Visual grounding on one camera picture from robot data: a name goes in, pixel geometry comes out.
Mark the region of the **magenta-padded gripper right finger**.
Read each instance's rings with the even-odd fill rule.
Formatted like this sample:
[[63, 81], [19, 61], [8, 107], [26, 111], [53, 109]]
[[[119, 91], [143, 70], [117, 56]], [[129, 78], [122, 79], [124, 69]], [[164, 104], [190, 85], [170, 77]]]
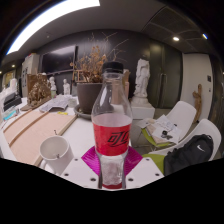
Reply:
[[130, 147], [124, 161], [125, 188], [140, 188], [164, 177], [150, 157], [142, 157]]

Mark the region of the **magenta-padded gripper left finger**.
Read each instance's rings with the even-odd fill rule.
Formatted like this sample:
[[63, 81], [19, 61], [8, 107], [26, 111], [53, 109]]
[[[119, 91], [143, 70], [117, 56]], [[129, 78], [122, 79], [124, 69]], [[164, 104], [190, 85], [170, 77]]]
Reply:
[[84, 188], [100, 188], [100, 161], [95, 147], [81, 157], [74, 157], [61, 177]]

